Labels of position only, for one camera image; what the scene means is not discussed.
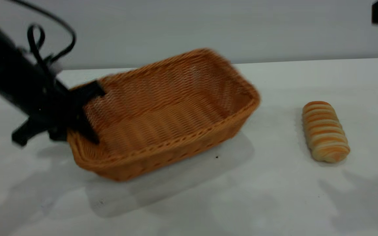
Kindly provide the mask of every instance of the orange wicker basket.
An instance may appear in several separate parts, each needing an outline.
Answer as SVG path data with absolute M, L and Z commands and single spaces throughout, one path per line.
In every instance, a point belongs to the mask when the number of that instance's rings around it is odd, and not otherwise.
M 99 79 L 104 97 L 85 112 L 95 145 L 69 130 L 78 166 L 125 181 L 191 157 L 233 137 L 260 97 L 225 60 L 197 49 Z

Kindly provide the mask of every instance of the table surface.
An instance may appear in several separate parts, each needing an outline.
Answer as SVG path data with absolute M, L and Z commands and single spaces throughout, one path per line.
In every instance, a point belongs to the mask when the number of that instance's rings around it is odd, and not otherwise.
M 126 183 L 80 169 L 46 134 L 12 145 L 25 116 L 0 99 L 0 236 L 378 235 L 378 59 L 236 67 L 263 98 L 241 132 Z M 60 78 L 72 86 L 124 70 Z M 314 100 L 331 103 L 344 127 L 351 154 L 341 163 L 310 157 L 301 110 Z

